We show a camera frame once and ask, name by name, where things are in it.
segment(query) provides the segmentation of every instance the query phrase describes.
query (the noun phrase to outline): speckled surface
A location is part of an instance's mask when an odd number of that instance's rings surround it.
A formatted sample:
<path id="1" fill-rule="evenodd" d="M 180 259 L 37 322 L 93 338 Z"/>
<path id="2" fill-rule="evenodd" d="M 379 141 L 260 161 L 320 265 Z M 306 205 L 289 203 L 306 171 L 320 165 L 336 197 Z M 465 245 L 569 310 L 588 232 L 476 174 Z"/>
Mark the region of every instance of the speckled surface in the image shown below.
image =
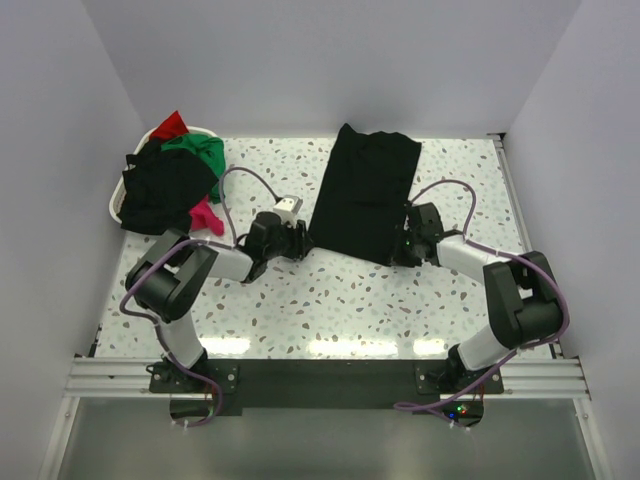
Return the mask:
<path id="1" fill-rule="evenodd" d="M 334 139 L 230 138 L 228 165 L 264 175 L 278 194 L 303 198 L 300 218 L 310 220 Z M 471 236 L 504 250 L 522 251 L 491 140 L 423 140 L 411 196 L 443 177 L 472 184 L 479 203 Z M 230 174 L 225 191 L 239 233 L 272 201 L 245 173 Z M 445 228 L 461 226 L 470 197 L 461 187 L 429 192 Z M 221 215 L 220 206 L 214 210 Z M 230 243 L 229 229 L 221 240 Z M 207 237 L 200 232 L 200 237 Z M 124 277 L 153 238 L 128 233 L 114 285 L 102 314 L 96 356 L 156 357 L 149 322 L 120 314 Z M 486 324 L 484 289 L 446 269 L 387 268 L 314 250 L 304 262 L 279 259 L 251 285 L 209 279 L 192 309 L 210 357 L 442 358 L 449 346 Z M 547 347 L 526 357 L 550 358 Z"/>

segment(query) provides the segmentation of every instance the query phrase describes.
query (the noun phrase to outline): white wall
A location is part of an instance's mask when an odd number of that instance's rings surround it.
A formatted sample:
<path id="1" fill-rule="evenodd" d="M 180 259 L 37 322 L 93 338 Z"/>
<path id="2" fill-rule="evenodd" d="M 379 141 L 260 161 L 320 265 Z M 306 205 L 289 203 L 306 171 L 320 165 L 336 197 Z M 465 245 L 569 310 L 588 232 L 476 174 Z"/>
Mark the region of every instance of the white wall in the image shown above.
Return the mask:
<path id="1" fill-rule="evenodd" d="M 109 193 L 142 122 L 77 0 L 0 7 L 0 464 L 35 478 L 121 231 Z"/>
<path id="2" fill-rule="evenodd" d="M 640 3 L 584 0 L 507 138 L 619 479 L 638 478 Z"/>
<path id="3" fill-rule="evenodd" d="M 579 0 L 83 0 L 149 127 L 484 135 L 511 125 Z"/>

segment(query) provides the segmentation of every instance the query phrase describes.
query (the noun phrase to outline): black garment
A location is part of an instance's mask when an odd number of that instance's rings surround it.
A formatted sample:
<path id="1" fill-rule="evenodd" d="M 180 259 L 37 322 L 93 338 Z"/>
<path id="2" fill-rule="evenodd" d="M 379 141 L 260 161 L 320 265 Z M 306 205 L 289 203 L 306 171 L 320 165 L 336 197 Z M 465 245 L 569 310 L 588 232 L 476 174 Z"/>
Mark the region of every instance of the black garment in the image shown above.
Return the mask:
<path id="1" fill-rule="evenodd" d="M 211 169 L 189 150 L 160 150 L 151 139 L 137 155 L 127 155 L 135 168 L 122 172 L 127 194 L 118 216 L 122 228 L 160 235 L 168 228 L 188 232 L 189 210 L 218 182 Z"/>
<path id="2" fill-rule="evenodd" d="M 389 265 L 421 148 L 400 133 L 365 135 L 345 124 L 309 226 L 315 245 Z"/>

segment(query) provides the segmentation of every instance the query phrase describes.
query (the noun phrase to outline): laundry basket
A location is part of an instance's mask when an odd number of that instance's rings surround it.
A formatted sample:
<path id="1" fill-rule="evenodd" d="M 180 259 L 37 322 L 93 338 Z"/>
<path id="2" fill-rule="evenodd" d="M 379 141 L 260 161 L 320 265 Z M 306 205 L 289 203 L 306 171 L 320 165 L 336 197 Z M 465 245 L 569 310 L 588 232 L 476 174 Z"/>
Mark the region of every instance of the laundry basket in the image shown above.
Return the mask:
<path id="1" fill-rule="evenodd" d="M 187 127 L 189 133 L 201 133 L 203 135 L 208 135 L 210 137 L 216 137 L 217 135 L 213 133 L 211 130 L 207 130 L 205 128 L 200 127 Z M 149 141 L 149 136 L 155 131 L 155 128 L 149 130 L 144 137 L 138 143 L 138 146 L 133 151 L 134 154 L 137 154 L 145 143 Z M 122 176 L 120 176 L 120 180 L 118 180 L 118 185 L 116 185 L 116 189 L 113 191 L 113 195 L 111 195 L 111 201 L 109 202 L 109 213 L 111 214 L 111 218 L 113 218 L 116 222 L 122 224 L 122 220 L 118 217 L 118 213 L 120 213 L 120 209 L 122 208 L 122 202 L 124 202 L 124 196 L 127 191 L 124 188 L 124 181 L 122 180 Z"/>

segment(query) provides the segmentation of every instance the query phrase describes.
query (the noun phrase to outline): pink cloth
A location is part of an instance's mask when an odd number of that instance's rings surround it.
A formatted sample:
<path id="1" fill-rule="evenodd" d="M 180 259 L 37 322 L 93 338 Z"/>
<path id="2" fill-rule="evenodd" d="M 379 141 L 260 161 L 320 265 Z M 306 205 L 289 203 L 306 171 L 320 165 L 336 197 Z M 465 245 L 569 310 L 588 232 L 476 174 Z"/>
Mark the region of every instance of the pink cloth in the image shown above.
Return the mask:
<path id="1" fill-rule="evenodd" d="M 191 215 L 191 230 L 208 228 L 215 235 L 221 236 L 224 234 L 224 223 L 211 210 L 208 195 L 193 207 L 189 214 Z"/>

